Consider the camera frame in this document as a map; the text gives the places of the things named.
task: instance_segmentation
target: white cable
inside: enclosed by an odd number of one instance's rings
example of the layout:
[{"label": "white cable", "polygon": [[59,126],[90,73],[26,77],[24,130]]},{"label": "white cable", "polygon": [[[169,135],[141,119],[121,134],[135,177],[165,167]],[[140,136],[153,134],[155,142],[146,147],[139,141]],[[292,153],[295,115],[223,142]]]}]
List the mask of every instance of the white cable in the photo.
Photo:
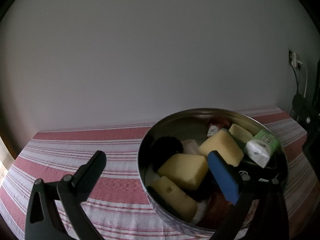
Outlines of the white cable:
[{"label": "white cable", "polygon": [[307,84],[308,84],[308,68],[307,68],[307,65],[304,65],[305,68],[306,68],[306,86],[304,88],[304,94],[303,94],[303,97],[305,98],[306,97],[306,92],[307,92]]},{"label": "white cable", "polygon": [[306,98],[306,93],[307,93],[307,85],[308,85],[308,68],[307,65],[303,64],[300,60],[297,61],[300,65],[304,65],[306,68],[306,85],[304,87],[304,93],[303,93],[303,98]]}]

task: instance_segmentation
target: wall outlet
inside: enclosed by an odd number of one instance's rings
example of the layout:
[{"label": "wall outlet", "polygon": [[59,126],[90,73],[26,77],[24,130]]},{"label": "wall outlet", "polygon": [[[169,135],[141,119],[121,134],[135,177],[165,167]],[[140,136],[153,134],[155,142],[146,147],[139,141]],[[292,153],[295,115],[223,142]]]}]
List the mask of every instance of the wall outlet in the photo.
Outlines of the wall outlet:
[{"label": "wall outlet", "polygon": [[299,54],[289,50],[289,64],[294,68],[294,69],[300,69],[300,64],[302,62],[300,61]]}]

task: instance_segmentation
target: black sponge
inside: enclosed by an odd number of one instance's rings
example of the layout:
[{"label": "black sponge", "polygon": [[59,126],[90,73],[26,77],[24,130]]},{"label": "black sponge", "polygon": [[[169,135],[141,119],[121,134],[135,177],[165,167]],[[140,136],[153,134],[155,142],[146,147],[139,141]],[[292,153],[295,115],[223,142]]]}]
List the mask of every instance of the black sponge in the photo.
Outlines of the black sponge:
[{"label": "black sponge", "polygon": [[150,147],[153,171],[157,171],[172,155],[182,153],[182,143],[175,137],[165,136],[156,140]]}]

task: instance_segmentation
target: yellow sponge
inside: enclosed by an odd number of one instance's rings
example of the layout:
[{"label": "yellow sponge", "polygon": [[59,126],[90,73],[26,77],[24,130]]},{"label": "yellow sponge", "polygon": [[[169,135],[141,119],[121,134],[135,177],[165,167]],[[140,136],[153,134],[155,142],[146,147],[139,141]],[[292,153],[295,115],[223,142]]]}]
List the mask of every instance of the yellow sponge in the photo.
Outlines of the yellow sponge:
[{"label": "yellow sponge", "polygon": [[162,176],[152,183],[151,187],[181,215],[185,222],[190,222],[197,213],[197,202],[167,177]]},{"label": "yellow sponge", "polygon": [[231,125],[229,132],[232,134],[232,136],[239,141],[242,141],[243,143],[247,143],[253,138],[253,135],[249,133],[246,129],[242,128],[239,125],[236,125],[235,123]]},{"label": "yellow sponge", "polygon": [[244,154],[236,141],[226,130],[220,130],[209,137],[200,147],[199,151],[204,157],[212,151],[218,151],[226,163],[237,167]]},{"label": "yellow sponge", "polygon": [[178,187],[197,190],[208,171],[207,160],[201,155],[177,153],[171,156],[157,171]]}]

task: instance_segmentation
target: table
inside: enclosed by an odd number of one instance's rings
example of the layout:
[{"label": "table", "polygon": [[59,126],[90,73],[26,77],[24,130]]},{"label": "table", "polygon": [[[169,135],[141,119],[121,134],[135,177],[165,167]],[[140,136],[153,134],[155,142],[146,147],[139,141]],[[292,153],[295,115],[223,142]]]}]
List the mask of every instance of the table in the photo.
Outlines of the table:
[{"label": "table", "polygon": [[[285,201],[290,236],[297,234],[318,203],[320,184],[302,153],[306,131],[276,106],[238,110],[269,128],[288,159]],[[18,239],[24,239],[25,215],[33,182],[60,180],[85,164],[96,150],[107,165],[88,201],[81,206],[105,239],[199,239],[175,231],[152,210],[136,167],[141,139],[154,122],[100,128],[43,131],[22,150],[0,188],[0,213]],[[67,232],[77,238],[60,202],[57,208]]]}]

